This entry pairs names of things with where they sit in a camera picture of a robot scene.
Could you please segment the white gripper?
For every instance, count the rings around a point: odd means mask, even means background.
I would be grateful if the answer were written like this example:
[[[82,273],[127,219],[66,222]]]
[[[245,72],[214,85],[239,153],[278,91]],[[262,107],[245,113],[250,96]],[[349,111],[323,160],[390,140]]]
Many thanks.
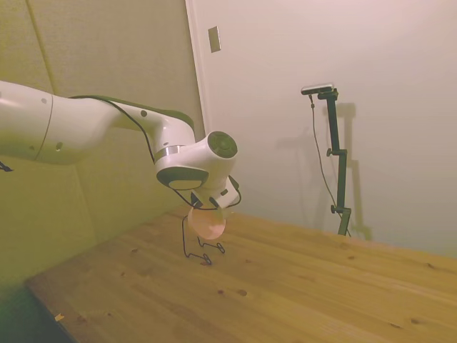
[[[229,215],[229,206],[238,199],[238,182],[228,175],[217,186],[210,189],[209,201],[218,208],[216,213],[220,216],[227,217]]]

